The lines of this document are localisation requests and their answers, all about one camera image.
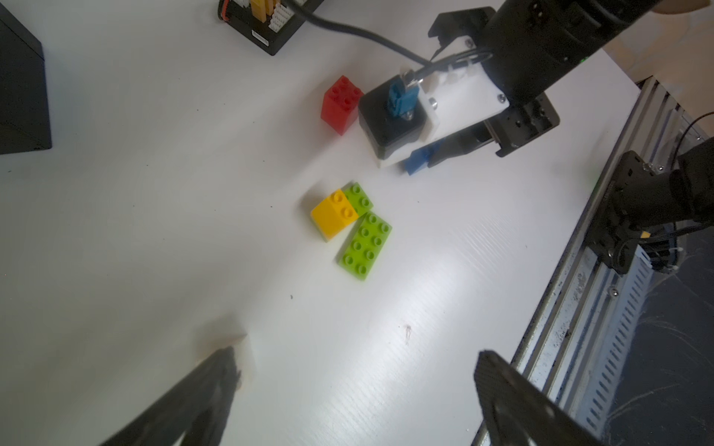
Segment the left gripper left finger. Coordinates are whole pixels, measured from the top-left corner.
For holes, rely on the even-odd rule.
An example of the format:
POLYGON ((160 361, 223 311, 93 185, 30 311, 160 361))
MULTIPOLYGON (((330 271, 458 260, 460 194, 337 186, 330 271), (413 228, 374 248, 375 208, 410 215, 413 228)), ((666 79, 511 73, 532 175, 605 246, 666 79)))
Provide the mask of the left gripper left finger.
POLYGON ((235 350, 214 351, 106 445, 219 445, 241 372, 235 350))

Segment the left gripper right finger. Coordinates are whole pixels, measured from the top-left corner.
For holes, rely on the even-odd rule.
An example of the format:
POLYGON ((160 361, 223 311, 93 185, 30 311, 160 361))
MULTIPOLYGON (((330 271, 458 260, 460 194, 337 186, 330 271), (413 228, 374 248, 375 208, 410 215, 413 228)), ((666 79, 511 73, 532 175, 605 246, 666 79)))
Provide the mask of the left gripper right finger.
POLYGON ((473 378, 492 445, 600 444, 498 353, 480 352, 473 378))

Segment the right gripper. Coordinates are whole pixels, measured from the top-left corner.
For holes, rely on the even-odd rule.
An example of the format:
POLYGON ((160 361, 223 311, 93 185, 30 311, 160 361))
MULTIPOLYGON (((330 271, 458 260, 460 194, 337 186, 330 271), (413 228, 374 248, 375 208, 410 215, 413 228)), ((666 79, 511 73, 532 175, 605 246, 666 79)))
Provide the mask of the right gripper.
POLYGON ((463 156, 494 141, 505 157, 561 123, 545 91, 560 79, 547 46, 556 23, 544 7, 482 7, 440 14, 429 35, 447 48, 474 42, 489 52, 483 62, 465 69, 465 78, 440 76, 454 113, 441 113, 447 131, 427 148, 428 167, 463 156))

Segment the dark blue lego brick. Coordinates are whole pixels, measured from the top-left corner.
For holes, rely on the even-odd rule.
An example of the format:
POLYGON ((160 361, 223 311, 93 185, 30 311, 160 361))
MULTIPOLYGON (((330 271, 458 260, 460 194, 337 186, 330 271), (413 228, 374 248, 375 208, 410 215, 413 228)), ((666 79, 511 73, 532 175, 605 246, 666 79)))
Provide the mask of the dark blue lego brick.
POLYGON ((409 176, 413 176, 421 170, 434 167, 439 163, 439 154, 442 145, 441 141, 437 141, 415 150, 403 162, 403 170, 407 172, 409 176))

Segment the red lego brick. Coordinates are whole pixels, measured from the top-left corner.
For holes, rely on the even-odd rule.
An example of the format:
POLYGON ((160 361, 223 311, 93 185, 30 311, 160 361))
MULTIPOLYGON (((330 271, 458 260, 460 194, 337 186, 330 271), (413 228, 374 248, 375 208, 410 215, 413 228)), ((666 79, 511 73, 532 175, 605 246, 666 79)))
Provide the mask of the red lego brick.
POLYGON ((341 76, 325 91, 321 119, 343 136, 356 121, 358 105, 363 96, 364 92, 359 87, 353 85, 346 76, 341 76))

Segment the yellow lego brick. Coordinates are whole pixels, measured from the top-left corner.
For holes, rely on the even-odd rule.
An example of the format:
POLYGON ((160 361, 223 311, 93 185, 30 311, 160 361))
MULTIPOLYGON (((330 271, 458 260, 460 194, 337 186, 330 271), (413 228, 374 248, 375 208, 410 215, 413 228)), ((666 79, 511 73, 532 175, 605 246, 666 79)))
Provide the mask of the yellow lego brick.
POLYGON ((313 223, 327 242, 357 221, 358 217, 342 190, 331 193, 311 211, 313 223))

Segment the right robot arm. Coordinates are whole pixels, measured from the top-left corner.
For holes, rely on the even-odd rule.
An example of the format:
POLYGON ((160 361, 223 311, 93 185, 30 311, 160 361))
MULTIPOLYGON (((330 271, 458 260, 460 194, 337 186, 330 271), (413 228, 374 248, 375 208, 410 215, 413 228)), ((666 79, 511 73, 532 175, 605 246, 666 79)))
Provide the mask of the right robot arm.
POLYGON ((505 157, 556 128, 545 92, 653 10, 655 1, 507 1, 441 13, 429 35, 441 46, 470 37, 490 53, 481 67, 509 102, 505 111, 429 146, 429 167, 494 141, 505 157))

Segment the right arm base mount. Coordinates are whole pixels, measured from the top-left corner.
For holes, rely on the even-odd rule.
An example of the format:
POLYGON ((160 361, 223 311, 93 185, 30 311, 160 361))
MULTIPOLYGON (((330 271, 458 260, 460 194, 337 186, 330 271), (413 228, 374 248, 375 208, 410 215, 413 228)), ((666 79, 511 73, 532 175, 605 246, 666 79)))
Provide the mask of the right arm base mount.
POLYGON ((586 232, 585 245, 619 274, 627 273, 634 260, 644 227, 644 205, 655 177, 639 154, 625 152, 586 232))

